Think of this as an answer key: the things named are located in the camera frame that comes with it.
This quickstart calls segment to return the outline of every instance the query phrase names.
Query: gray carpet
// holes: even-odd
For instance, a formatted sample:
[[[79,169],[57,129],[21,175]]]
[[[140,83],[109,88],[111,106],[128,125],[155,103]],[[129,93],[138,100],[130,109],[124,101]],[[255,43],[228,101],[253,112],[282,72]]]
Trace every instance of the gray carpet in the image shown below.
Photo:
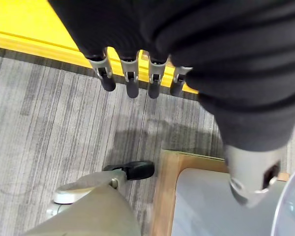
[[[57,186],[108,164],[152,160],[155,176],[127,185],[148,235],[161,148],[222,157],[213,116],[162,91],[130,99],[122,84],[104,91],[90,69],[0,49],[0,236],[42,222]],[[282,164],[294,170],[295,133]]]

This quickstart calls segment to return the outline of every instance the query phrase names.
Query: white object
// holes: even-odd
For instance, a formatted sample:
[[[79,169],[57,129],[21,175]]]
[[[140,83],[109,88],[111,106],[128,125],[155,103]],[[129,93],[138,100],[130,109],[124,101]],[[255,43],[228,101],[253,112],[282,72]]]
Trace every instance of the white object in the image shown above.
[[[254,208],[235,201],[229,178],[199,169],[180,174],[172,236],[295,236],[295,173]]]
[[[277,181],[254,208],[241,206],[229,174],[184,170],[177,181],[172,236],[270,236],[285,183]]]

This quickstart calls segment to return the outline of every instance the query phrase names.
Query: black wheel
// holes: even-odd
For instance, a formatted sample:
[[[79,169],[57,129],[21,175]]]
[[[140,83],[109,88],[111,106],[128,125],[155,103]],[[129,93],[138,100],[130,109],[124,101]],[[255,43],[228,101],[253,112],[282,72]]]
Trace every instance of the black wheel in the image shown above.
[[[138,81],[130,80],[126,82],[127,94],[130,98],[136,98],[139,95],[139,83]]]
[[[179,97],[179,94],[182,91],[182,87],[183,87],[183,82],[177,81],[177,83],[175,83],[174,81],[172,81],[169,92],[172,96]]]
[[[160,85],[158,84],[158,81],[153,81],[153,84],[148,84],[147,93],[150,98],[156,99],[159,96],[160,91]]]
[[[102,83],[103,89],[108,92],[114,91],[116,88],[116,83],[113,77],[108,78],[106,74],[103,75],[103,79],[100,79],[100,82]]]
[[[155,171],[154,163],[151,161],[132,161],[123,165],[109,165],[103,171],[113,171],[116,169],[125,171],[127,180],[150,178]]]

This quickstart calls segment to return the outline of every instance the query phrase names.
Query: black fabric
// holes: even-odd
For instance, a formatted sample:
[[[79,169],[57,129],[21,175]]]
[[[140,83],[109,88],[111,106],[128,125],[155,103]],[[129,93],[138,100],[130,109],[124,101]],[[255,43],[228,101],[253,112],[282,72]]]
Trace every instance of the black fabric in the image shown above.
[[[140,49],[167,59],[140,34],[138,14],[127,0],[49,0],[79,50],[88,59],[113,47],[121,58]]]
[[[285,145],[295,125],[295,0],[177,2],[153,6],[141,31],[175,66],[194,68],[186,82],[223,143]]]
[[[295,0],[50,0],[88,57],[112,46],[192,66],[223,142],[265,151],[295,125]]]

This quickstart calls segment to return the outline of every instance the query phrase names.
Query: chair caster wheel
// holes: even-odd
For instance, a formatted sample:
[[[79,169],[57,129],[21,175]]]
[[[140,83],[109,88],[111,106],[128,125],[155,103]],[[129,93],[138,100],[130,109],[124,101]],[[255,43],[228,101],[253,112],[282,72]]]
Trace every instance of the chair caster wheel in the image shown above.
[[[126,172],[127,180],[140,180],[150,178],[155,171],[154,163],[151,161],[132,161],[123,165],[108,165],[103,171],[121,169]]]

